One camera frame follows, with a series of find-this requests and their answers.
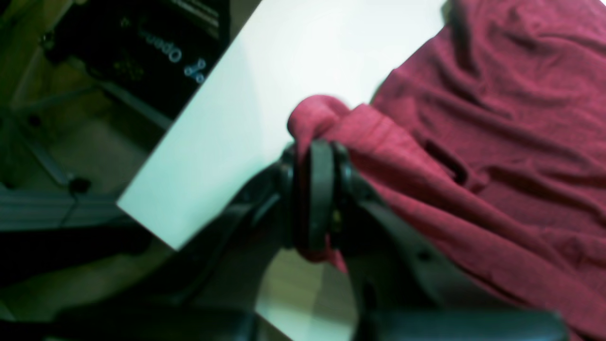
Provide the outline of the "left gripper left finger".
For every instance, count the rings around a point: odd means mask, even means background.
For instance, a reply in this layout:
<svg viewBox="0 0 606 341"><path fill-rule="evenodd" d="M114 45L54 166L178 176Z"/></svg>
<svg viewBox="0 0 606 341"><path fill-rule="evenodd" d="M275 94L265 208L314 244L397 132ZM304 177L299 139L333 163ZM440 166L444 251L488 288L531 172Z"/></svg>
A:
<svg viewBox="0 0 606 341"><path fill-rule="evenodd" d="M253 177L182 250L133 287L51 322L1 321L3 341L255 341L264 273L282 248L327 247L335 156L312 142Z"/></svg>

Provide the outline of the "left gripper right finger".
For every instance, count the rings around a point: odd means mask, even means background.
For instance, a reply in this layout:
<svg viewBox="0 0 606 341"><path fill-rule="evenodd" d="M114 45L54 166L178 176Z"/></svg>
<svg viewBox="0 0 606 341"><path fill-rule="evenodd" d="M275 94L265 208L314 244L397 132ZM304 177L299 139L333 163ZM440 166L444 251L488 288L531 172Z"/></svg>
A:
<svg viewBox="0 0 606 341"><path fill-rule="evenodd" d="M331 146L340 212L331 236L359 313L355 341L569 339L556 313L517 308L476 285L385 204L343 145Z"/></svg>

